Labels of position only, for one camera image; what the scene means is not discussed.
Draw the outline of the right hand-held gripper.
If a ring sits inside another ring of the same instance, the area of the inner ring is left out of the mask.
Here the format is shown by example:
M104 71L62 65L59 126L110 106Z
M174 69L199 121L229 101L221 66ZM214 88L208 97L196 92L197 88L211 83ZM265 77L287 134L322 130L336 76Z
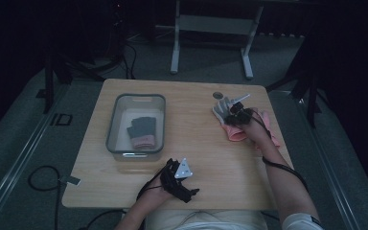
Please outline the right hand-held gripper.
M248 97L249 94L245 94L226 102L228 115L224 118L224 122L227 125L247 125L250 122L253 111L250 108L245 108L242 104L242 101Z

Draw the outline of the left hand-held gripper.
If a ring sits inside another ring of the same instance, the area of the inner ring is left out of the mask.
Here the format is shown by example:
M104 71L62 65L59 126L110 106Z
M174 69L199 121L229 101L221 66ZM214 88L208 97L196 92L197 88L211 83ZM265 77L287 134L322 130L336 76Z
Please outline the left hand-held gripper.
M189 190L182 184L183 180L191 177L192 175L193 172L191 171L186 158L183 158L181 161L173 160L171 158L162 169L160 180L165 191L185 203L188 203L192 200L192 197L199 192L199 189Z

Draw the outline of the pink ski glove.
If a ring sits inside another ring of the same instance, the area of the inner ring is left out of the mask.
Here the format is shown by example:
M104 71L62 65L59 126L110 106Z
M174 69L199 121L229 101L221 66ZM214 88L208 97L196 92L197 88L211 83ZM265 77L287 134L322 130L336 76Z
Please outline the pink ski glove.
M225 123L225 119L230 115L229 105L229 99L224 97L217 102L217 104L212 108L212 111L220 122L220 126L226 131L228 140L232 142L239 142L246 139L247 136L240 128L229 126Z
M277 140L277 138L275 137L274 133L271 130L269 114L266 111L264 111L264 110L263 111L259 111L258 114L262 118L262 121L264 123L264 126L265 126L266 130L268 131L269 136L270 136L271 141L273 142L274 146L276 148L279 148L280 147L280 143L279 143L279 141Z

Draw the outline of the black cloth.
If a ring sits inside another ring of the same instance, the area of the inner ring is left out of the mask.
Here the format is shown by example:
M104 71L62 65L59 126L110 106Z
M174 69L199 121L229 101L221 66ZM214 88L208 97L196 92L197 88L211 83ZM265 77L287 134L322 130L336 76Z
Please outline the black cloth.
M134 127L134 138L130 139L130 141L135 149L145 150L155 147L156 119L154 117L133 119L131 127Z

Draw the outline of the clear plastic bin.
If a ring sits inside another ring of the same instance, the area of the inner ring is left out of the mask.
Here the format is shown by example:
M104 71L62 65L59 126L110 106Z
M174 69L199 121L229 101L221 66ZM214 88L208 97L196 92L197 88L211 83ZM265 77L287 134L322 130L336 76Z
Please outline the clear plastic bin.
M105 146L118 161L157 161L164 148L166 99L160 94L122 94L116 98ZM140 117L156 119L153 149L135 149L127 128Z

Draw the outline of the person's left hand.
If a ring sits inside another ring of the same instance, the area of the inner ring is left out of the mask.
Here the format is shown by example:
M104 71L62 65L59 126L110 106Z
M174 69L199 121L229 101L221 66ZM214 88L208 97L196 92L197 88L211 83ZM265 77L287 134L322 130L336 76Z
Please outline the person's left hand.
M140 195L139 201L146 207L156 209L172 197L159 181L152 181Z

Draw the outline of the person's light trousers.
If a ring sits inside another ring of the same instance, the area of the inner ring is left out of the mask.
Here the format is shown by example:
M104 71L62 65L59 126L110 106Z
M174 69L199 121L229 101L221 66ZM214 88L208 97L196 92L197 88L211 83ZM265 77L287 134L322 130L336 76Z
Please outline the person's light trousers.
M268 230L251 210L160 210L147 217L146 230Z

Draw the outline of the black tripod stand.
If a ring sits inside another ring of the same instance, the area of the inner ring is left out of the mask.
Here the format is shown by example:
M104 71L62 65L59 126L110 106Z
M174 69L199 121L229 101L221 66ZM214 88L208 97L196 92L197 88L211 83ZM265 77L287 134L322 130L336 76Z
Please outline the black tripod stand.
M57 77L58 81L62 84L70 84L72 82L72 74L69 67L75 68L81 72L84 76L94 81L104 81L104 78L95 73L93 70L84 67L76 60L71 59L69 56L49 50L45 54L45 87L38 91L37 97L45 100L44 114L47 114L54 106L54 77Z
M300 48L285 76L265 88L266 92L271 92L282 85L295 81L291 96L294 99L302 100L305 95L308 95L307 120L311 127L315 127L314 114L318 83L325 60L325 53L321 49Z

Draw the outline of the person's white sleeve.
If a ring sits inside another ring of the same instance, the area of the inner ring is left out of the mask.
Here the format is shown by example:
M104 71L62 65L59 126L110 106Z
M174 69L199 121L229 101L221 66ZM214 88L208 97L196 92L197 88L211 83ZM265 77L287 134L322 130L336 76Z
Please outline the person's white sleeve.
M288 216L282 223L283 230L325 230L320 221L312 215L296 213Z

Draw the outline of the grey metal desk frame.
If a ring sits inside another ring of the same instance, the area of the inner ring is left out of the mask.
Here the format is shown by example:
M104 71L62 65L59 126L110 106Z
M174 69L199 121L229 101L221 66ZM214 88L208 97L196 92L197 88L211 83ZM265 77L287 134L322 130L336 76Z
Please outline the grey metal desk frame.
M226 35L246 35L247 42L245 46L240 49L241 61L245 77L249 80L252 80L254 78L254 74L249 53L260 24L264 6L260 5L257 7L252 19L240 19L182 14L180 10L182 1L183 0L175 0L174 41L170 72L173 75L178 73L181 31Z

